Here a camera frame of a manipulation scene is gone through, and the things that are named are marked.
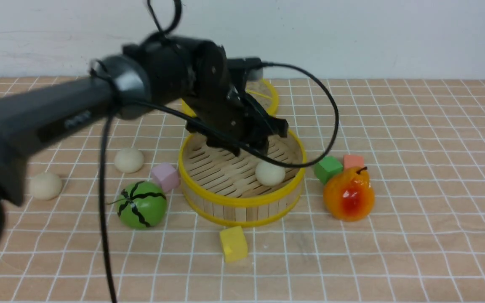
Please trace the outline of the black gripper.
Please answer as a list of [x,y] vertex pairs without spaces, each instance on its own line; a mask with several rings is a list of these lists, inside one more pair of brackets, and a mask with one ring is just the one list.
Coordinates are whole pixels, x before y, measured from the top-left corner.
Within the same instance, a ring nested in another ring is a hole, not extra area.
[[210,148],[227,150],[235,157],[240,155],[240,148],[218,136],[218,132],[268,155],[269,138],[286,138],[289,123],[269,115],[246,93],[247,82],[262,76],[262,60],[227,58],[223,46],[212,41],[200,42],[193,54],[196,82],[194,94],[185,102],[199,120],[187,120],[186,130],[205,136]]

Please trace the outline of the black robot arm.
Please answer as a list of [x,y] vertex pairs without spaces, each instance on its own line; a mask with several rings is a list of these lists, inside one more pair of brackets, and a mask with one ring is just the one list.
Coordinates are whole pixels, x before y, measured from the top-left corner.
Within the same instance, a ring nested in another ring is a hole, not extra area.
[[208,145],[239,154],[216,130],[265,154],[268,138],[285,138],[289,126],[245,93],[262,67],[257,57],[228,59],[210,40],[154,34],[104,58],[88,77],[0,98],[0,239],[2,201],[23,203],[29,158],[110,114],[133,120],[181,98],[197,116],[187,128]]

